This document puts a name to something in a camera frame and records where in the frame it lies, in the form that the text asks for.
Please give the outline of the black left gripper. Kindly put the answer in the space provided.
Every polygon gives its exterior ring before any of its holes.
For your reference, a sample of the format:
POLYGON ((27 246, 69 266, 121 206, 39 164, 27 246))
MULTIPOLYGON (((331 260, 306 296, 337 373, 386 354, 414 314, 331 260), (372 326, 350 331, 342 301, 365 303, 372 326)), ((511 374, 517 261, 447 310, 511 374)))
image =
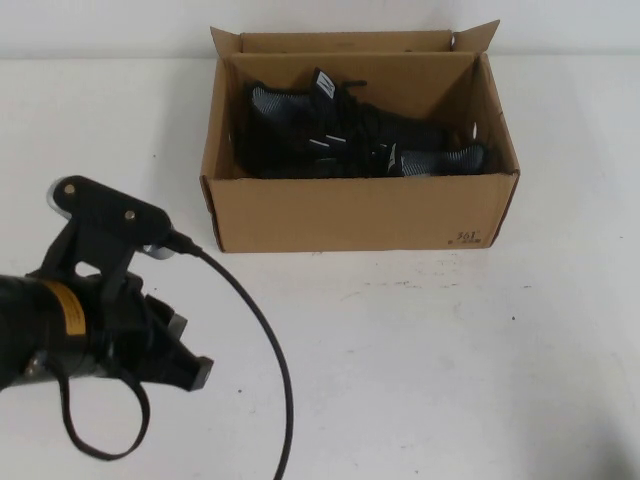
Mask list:
POLYGON ((115 300, 100 306, 94 324, 98 375, 114 379, 126 371, 138 381, 161 381, 187 392, 203 389, 214 365, 211 358, 183 345, 166 353, 168 332, 180 340, 187 323, 170 305, 144 293, 141 277, 126 275, 115 300))

